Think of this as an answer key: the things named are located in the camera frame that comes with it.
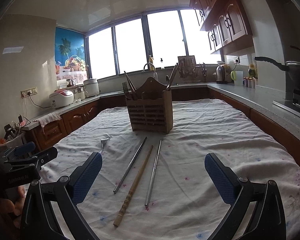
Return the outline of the left hand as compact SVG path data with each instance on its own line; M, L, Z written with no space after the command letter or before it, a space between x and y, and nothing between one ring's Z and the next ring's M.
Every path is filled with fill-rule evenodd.
M25 202L25 187L18 186L18 199L13 203L9 199L0 199L0 224L4 225L2 222L2 216L12 213L16 218L12 218L8 221L8 224L13 224L15 228L20 228L21 214L23 211L23 206Z

